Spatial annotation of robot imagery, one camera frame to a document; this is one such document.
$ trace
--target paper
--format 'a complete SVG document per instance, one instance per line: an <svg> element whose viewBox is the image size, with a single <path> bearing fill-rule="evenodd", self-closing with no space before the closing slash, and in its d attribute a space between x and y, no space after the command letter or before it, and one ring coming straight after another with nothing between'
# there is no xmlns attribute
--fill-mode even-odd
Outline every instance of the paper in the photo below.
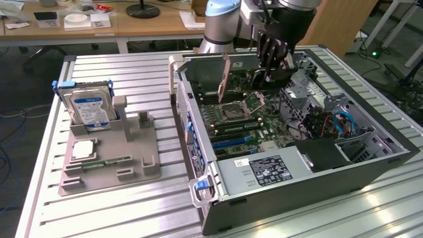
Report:
<svg viewBox="0 0 423 238"><path fill-rule="evenodd" d="M22 2L18 2L18 1L4 1L4 0L0 0L0 2L8 2L10 4L13 4L18 10L21 10L21 8L24 7L24 4Z"/></svg>
<svg viewBox="0 0 423 238"><path fill-rule="evenodd" d="M188 30L203 30L205 28L205 23L196 23L190 12L180 11L178 15Z"/></svg>
<svg viewBox="0 0 423 238"><path fill-rule="evenodd" d="M25 27L25 26L29 26L29 24L26 22L17 23L17 24L5 24L5 27L8 29L14 29L14 28Z"/></svg>

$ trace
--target floor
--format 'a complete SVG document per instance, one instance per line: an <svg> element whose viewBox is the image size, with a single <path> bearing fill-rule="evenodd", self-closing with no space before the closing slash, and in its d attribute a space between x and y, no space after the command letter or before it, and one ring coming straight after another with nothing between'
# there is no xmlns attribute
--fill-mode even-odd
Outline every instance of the floor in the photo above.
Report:
<svg viewBox="0 0 423 238"><path fill-rule="evenodd" d="M381 15L376 15L369 18L363 26L365 32L371 32L375 24L377 23ZM395 22L388 22L381 29L376 39L380 40ZM409 70L403 67L408 57L412 55L417 47L423 42L423 36L404 28L391 44L391 55L383 55L376 61L380 64L392 63L397 66L403 73ZM199 45L199 40L188 41L190 46ZM377 46L377 41L372 43L368 48L371 51ZM70 45L62 46L64 50L70 55L102 55L116 54L117 46L112 43L98 44L98 49L93 50L90 45ZM137 42L130 46L130 52L145 51L169 51L176 49L182 50L182 44L178 45L174 41L162 41L156 43L156 49L150 49L148 42ZM50 83L57 79L61 69L62 57L57 52L48 52L36 62L33 62L33 74L26 75L21 71L20 65L29 57L32 53L37 51L38 47L29 47L29 52L21 54L16 47L9 48L8 52L0 56L0 113L10 109L24 109L34 105L49 104L52 101L53 93L50 90ZM347 64L357 73L363 73L367 70L377 67L377 65L364 59L356 54L347 54L343 58ZM367 78L377 80L380 82L388 82L393 78L383 74L384 69L375 70L365 74ZM423 70L419 71L416 80L423 80ZM36 116L46 113L48 107L38 108L28 112L28 116ZM14 114L18 111L8 112L6 115ZM0 138L4 138L21 123L22 118L14 117L10 119L1 119L0 121ZM36 162L36 156L38 153L38 146L41 143L41 137L44 133L44 126L46 123L46 117L28 118L25 120L25 133L21 138L5 147L5 151L18 173L21 182L21 194L12 208L0 213L0 233L2 238L10 238L14 236L16 226L18 223L18 217L21 212L21 206L24 203L25 191L28 189L33 165ZM0 181L5 176L5 168L0 169ZM0 211L13 201L17 194L16 180L10 174L2 184L0 184Z"/></svg>

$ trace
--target desk leg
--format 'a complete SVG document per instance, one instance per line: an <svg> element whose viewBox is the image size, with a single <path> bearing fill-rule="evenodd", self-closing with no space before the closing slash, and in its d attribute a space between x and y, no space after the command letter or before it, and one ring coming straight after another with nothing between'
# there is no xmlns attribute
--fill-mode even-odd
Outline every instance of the desk leg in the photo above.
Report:
<svg viewBox="0 0 423 238"><path fill-rule="evenodd" d="M120 54L128 54L128 38L126 37L118 37L116 38L117 48Z"/></svg>
<svg viewBox="0 0 423 238"><path fill-rule="evenodd" d="M411 16L413 15L413 13L416 12L416 10L419 9L419 6L412 6L412 8L408 10L408 12L405 13L401 21L397 23L396 27L392 30L392 33L389 34L388 38L385 38L385 41L383 42L381 47L387 48L392 42L392 40L395 39L399 31L401 30L404 24L407 23L407 21L409 20Z"/></svg>
<svg viewBox="0 0 423 238"><path fill-rule="evenodd" d="M380 21L377 22L377 25L375 26L375 29L372 30L369 36L367 37L367 40L364 42L365 47L368 48L369 43L372 42L372 40L375 39L384 23L387 22L395 8L397 7L399 1L393 0L393 2L391 3L389 8L387 9L385 13L383 14L383 17L380 18Z"/></svg>
<svg viewBox="0 0 423 238"><path fill-rule="evenodd" d="M404 66L407 68L412 68L416 66L419 59L423 57L423 44L420 45L417 51L413 53L413 55L409 57L407 63Z"/></svg>

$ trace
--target aluminum extrusion table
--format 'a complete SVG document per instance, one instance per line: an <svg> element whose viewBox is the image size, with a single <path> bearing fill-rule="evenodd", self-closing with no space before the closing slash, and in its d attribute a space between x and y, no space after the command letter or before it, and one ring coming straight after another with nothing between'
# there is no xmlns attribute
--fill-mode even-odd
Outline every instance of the aluminum extrusion table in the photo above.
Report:
<svg viewBox="0 0 423 238"><path fill-rule="evenodd" d="M335 73L423 148L423 129L327 50L309 48ZM65 197L57 184L69 135L69 115L54 97L16 237L203 237L190 204L188 177L168 95L168 56L189 52L80 56L64 62L60 81L106 78L128 96L126 114L149 110L161 178ZM336 84L320 76L331 93ZM387 237L423 234L423 154L387 172L363 190L209 236L243 238Z"/></svg>

